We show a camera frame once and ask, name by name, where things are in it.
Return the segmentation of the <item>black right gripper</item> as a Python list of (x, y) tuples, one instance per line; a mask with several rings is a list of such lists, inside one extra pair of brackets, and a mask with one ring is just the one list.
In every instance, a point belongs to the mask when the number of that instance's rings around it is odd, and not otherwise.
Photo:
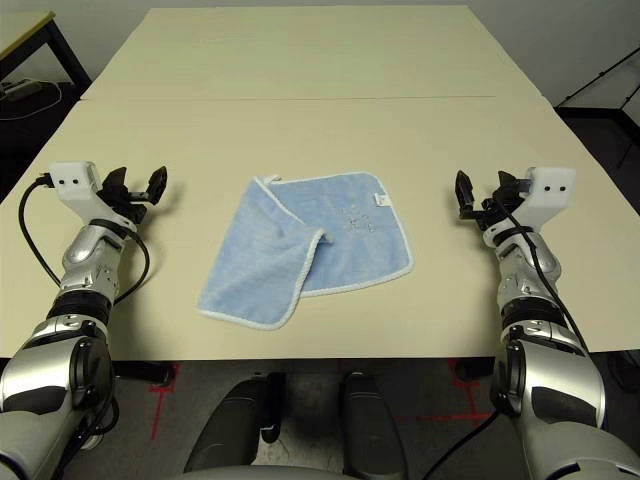
[(521, 179), (503, 170), (498, 171), (498, 178), (499, 188), (482, 202), (481, 210), (475, 210), (472, 182), (462, 170), (457, 172), (454, 191), (460, 219), (473, 220), (481, 231), (486, 231), (506, 219), (508, 213), (513, 213), (524, 202), (520, 195)]

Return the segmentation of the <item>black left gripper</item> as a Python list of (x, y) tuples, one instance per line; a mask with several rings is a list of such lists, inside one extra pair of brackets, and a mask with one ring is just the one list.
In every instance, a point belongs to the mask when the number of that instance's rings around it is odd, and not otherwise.
[(147, 212), (143, 202), (157, 205), (162, 198), (167, 185), (168, 171), (165, 166), (155, 170), (149, 178), (146, 192), (130, 192), (125, 185), (126, 172), (126, 167), (111, 171), (105, 177), (102, 189), (97, 195), (114, 212), (139, 225)]

